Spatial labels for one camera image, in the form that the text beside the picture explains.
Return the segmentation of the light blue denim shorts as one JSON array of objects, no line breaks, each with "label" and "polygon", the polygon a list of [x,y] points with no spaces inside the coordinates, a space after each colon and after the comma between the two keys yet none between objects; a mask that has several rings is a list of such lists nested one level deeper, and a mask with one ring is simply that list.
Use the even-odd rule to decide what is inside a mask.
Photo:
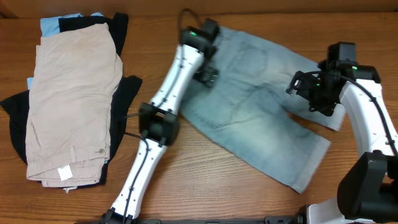
[{"label": "light blue denim shorts", "polygon": [[286,93],[294,74],[317,70],[315,62],[243,31],[220,31],[211,61],[219,77],[211,88],[191,82],[180,113],[211,141],[302,193],[330,142],[290,115],[339,130],[345,109],[338,105],[331,116],[310,112],[305,99]]}]

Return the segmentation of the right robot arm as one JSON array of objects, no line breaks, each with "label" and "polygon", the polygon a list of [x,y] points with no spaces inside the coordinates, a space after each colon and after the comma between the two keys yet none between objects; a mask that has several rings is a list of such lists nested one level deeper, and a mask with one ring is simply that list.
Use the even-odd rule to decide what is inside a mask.
[{"label": "right robot arm", "polygon": [[328,47],[313,72],[297,71],[286,92],[309,102],[309,111],[348,113],[358,161],[341,180],[337,196],[305,205],[292,223],[389,223],[397,221],[397,131],[382,97],[375,67],[360,65],[354,43]]}]

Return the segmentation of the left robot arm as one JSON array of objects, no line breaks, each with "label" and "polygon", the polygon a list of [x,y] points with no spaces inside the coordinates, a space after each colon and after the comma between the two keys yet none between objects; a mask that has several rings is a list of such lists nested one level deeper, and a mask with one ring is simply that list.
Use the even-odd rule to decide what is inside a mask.
[{"label": "left robot arm", "polygon": [[137,155],[128,177],[111,208],[100,223],[134,223],[139,216],[142,200],[152,174],[166,149],[178,135],[178,109],[192,80],[210,88],[218,71],[209,62],[217,51],[214,43],[220,33],[218,23],[207,19],[199,28],[180,31],[172,66],[158,92],[149,103],[142,103],[139,118]]}]

